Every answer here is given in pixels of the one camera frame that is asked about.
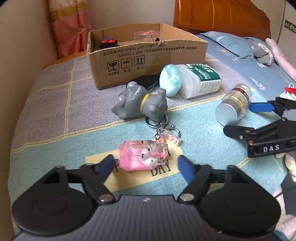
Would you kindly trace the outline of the right hand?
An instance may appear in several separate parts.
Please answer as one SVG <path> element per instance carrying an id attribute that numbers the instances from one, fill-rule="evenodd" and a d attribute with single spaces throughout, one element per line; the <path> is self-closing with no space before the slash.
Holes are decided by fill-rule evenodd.
<path id="1" fill-rule="evenodd" d="M 279 153 L 275 155 L 277 158 L 284 158 L 285 165 L 291 175 L 293 182 L 296 182 L 296 164 L 295 164 L 295 151 L 288 153 Z"/>

